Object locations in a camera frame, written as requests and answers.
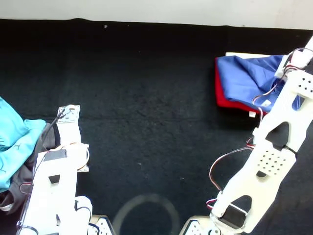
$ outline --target black floor mat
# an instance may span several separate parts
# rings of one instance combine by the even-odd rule
[[[90,172],[79,174],[77,194],[91,199],[93,213],[113,221],[128,200],[157,193],[173,203],[180,226],[193,215],[208,215],[204,203],[217,194],[208,166],[243,146],[257,124],[246,112],[216,106],[215,57],[226,51],[284,54],[311,36],[303,30],[84,20],[3,20],[0,27],[0,95],[23,118],[52,121],[58,106],[81,105]],[[309,140],[285,179],[270,234],[313,229],[312,150]],[[221,162],[217,180],[225,185],[247,156]],[[3,234],[14,233],[17,217],[1,214]],[[266,218],[253,234],[262,234]],[[170,229],[167,212],[147,203],[126,217],[121,234],[165,235]]]

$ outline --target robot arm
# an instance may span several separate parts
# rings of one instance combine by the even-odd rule
[[[214,206],[210,206],[212,210],[205,229],[209,234],[250,233],[274,202],[281,182],[296,162],[297,152],[313,120],[313,73],[309,68],[312,56],[311,50],[295,50],[285,57],[286,62],[279,68],[283,72],[276,74],[280,74],[286,83],[271,111],[254,129],[255,145],[245,165],[220,190]],[[287,71],[286,68],[291,67],[295,70]],[[292,103],[297,97],[301,97],[303,102],[298,110],[294,110]],[[267,136],[284,122],[289,125],[288,141],[282,148],[277,148],[267,140]],[[248,211],[234,205],[234,201],[242,196],[251,197]],[[185,225],[184,234],[194,234],[190,232],[198,226],[200,221],[191,219]]]

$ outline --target dark gray fabric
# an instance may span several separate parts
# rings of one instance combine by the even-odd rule
[[[47,134],[46,139],[43,141],[43,137],[48,131],[50,124],[47,123],[39,139],[37,140],[35,149],[32,155],[26,160],[26,162],[20,167],[20,169],[13,175],[11,179],[11,185],[8,191],[0,193],[0,207],[5,207],[13,203],[12,208],[7,214],[14,213],[25,201],[25,194],[20,191],[20,185],[24,182],[32,180],[32,168],[35,163],[38,153],[55,148],[54,130],[51,128]]]

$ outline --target folded clothing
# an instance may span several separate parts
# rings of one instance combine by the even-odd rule
[[[230,101],[225,98],[223,87],[221,84],[221,78],[219,73],[219,68],[217,66],[217,58],[215,58],[215,95],[216,95],[216,102],[217,105],[220,107],[226,107],[226,108],[236,108],[236,109],[242,109],[245,111],[252,111],[259,113],[259,110],[252,109],[251,107],[240,103],[238,101]]]
[[[22,121],[15,110],[1,98],[0,136],[3,142],[0,150],[0,192],[9,188],[11,177],[34,151],[44,127],[44,120]]]
[[[53,149],[58,144],[55,138],[55,136],[57,136],[55,131],[56,129],[50,128],[49,123],[46,124],[43,132],[38,138],[33,153],[11,178],[9,189],[0,193],[0,210],[5,211],[7,214],[11,214],[23,204],[26,195],[20,191],[20,185],[24,182],[32,181],[32,169],[38,153]]]
[[[27,131],[20,115],[0,96],[0,151],[11,147]]]
[[[255,105],[252,100],[257,95],[268,92],[278,79],[275,72],[282,60],[282,55],[272,55],[263,58],[242,59],[238,56],[222,56],[217,58],[216,63],[220,75],[224,97],[229,101],[237,101],[251,109],[262,106],[264,101],[269,100],[268,106],[262,106],[265,112],[269,112],[279,96],[284,82],[277,85],[272,93],[260,97]],[[298,109],[300,98],[293,103],[293,108]]]

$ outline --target wire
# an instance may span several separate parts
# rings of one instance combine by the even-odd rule
[[[91,210],[88,208],[88,207],[79,207],[76,209],[76,211],[80,210],[80,209],[87,209],[89,211],[89,214],[90,214],[90,217],[89,217],[89,221],[91,220],[91,217],[92,217],[92,213],[91,213]]]
[[[287,75],[287,72],[290,71],[290,70],[300,70],[300,68],[297,67],[297,66],[293,66],[293,65],[287,65],[287,66],[285,66],[283,75],[282,75],[282,77],[279,79],[279,81],[276,82],[276,84],[275,84],[268,92],[265,92],[264,94],[259,94],[259,95],[255,96],[255,97],[253,98],[253,100],[252,100],[252,104],[253,104],[254,106],[256,106],[255,101],[256,101],[257,99],[259,99],[260,97],[263,97],[263,96],[266,96],[266,95],[269,95],[270,93],[272,93],[272,92],[275,90],[275,88],[278,86],[278,84],[280,84],[280,82],[283,81],[283,78]],[[263,120],[263,117],[264,117],[264,114],[263,114],[264,112],[263,112],[263,110],[262,110],[262,108],[261,108],[260,106],[257,106],[257,108],[258,108],[258,110],[260,111],[260,122],[259,122],[259,127],[260,127],[261,121]]]
[[[87,165],[88,161],[89,161],[89,156],[90,156],[90,154],[89,154],[89,150],[88,150],[88,148],[87,148],[87,147],[86,147],[86,151],[87,151],[87,159],[86,159],[86,163],[85,163],[82,167],[78,168],[77,170],[80,170],[80,169],[82,169],[83,167],[85,167],[85,166]]]
[[[228,156],[228,155],[230,155],[230,154],[233,154],[233,153],[241,152],[241,151],[246,150],[246,149],[252,150],[251,147],[242,147],[242,148],[235,149],[235,150],[233,150],[233,151],[231,151],[231,152],[229,152],[229,153],[226,153],[226,154],[224,154],[224,155],[221,155],[221,156],[220,156],[219,158],[217,158],[217,159],[215,160],[215,162],[212,164],[212,166],[211,166],[211,168],[210,168],[210,171],[209,171],[209,178],[210,178],[212,184],[214,184],[214,186],[215,186],[219,191],[222,191],[222,188],[216,183],[216,181],[215,181],[215,180],[213,179],[213,177],[212,177],[212,172],[213,172],[213,169],[214,169],[215,165],[216,165],[221,159],[223,159],[224,157],[226,157],[226,156]]]
[[[217,201],[217,198],[214,198],[214,199],[210,199],[210,200],[208,200],[208,201],[206,201],[206,207],[208,207],[208,209],[213,209],[213,206],[211,206],[210,205],[210,203],[212,203],[212,202],[216,202]]]
[[[253,140],[253,138],[254,138],[254,137],[251,136],[249,139],[246,140],[246,146],[247,146],[247,147],[250,147],[250,148],[254,148],[254,147],[255,147],[255,144],[250,143],[250,141]]]

